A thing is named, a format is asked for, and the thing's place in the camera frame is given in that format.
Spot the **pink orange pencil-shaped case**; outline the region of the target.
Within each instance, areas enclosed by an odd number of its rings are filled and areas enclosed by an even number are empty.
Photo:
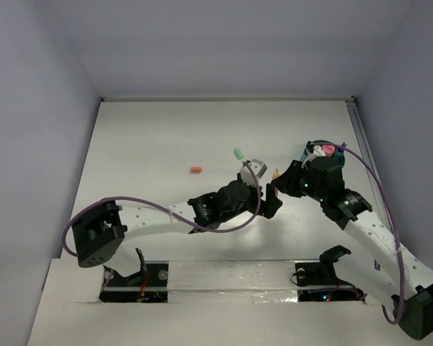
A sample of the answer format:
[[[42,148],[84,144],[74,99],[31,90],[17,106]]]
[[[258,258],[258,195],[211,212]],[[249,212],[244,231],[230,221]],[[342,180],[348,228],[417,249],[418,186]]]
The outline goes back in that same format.
[[[277,179],[279,176],[280,176],[279,170],[276,169],[275,172],[273,173],[271,179],[272,179],[272,180],[275,180],[275,179]]]

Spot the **clear blue glue bottle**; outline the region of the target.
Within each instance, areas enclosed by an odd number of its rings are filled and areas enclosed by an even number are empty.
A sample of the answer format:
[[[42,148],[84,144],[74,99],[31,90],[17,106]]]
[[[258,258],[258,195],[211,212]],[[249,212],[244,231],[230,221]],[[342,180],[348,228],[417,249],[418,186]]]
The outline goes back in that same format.
[[[343,142],[338,149],[340,152],[344,152],[344,149],[347,147],[347,142]]]

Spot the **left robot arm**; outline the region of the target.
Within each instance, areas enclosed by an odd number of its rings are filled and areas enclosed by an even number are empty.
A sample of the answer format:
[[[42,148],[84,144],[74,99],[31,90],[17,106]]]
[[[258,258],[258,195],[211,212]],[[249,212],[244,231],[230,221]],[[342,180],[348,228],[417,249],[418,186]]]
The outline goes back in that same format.
[[[239,180],[168,207],[140,198],[105,198],[71,221],[75,256],[80,267],[96,267],[109,262],[123,241],[165,233],[230,233],[257,216],[273,218],[282,205],[273,185],[261,188]]]

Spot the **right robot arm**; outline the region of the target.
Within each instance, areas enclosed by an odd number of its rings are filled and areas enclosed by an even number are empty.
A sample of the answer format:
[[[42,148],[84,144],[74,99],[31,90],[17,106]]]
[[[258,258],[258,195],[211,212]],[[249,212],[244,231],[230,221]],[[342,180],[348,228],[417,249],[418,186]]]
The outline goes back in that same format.
[[[385,307],[412,339],[433,332],[433,270],[424,265],[380,220],[358,192],[346,187],[342,168],[330,157],[303,164],[292,161],[272,185],[290,197],[309,197],[325,216],[357,241],[380,265],[381,272],[359,270],[350,260],[328,258],[318,264],[319,277],[333,283],[350,274],[351,281]]]

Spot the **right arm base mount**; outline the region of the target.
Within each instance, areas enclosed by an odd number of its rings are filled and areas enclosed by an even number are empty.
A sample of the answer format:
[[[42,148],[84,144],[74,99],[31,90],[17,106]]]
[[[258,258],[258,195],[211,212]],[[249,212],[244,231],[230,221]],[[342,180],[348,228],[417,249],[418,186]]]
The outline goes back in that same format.
[[[324,251],[318,259],[296,262],[290,281],[297,287],[298,301],[364,302],[367,294],[355,285],[340,279],[334,268],[341,257],[350,254],[349,249],[338,245]]]

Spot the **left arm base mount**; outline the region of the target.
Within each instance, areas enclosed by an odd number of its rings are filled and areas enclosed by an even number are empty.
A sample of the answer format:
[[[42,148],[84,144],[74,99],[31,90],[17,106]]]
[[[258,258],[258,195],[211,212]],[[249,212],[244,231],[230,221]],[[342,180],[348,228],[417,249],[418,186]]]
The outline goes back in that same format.
[[[139,271],[122,276],[104,266],[104,281],[98,298],[103,303],[167,303],[169,262],[147,262],[139,248]]]

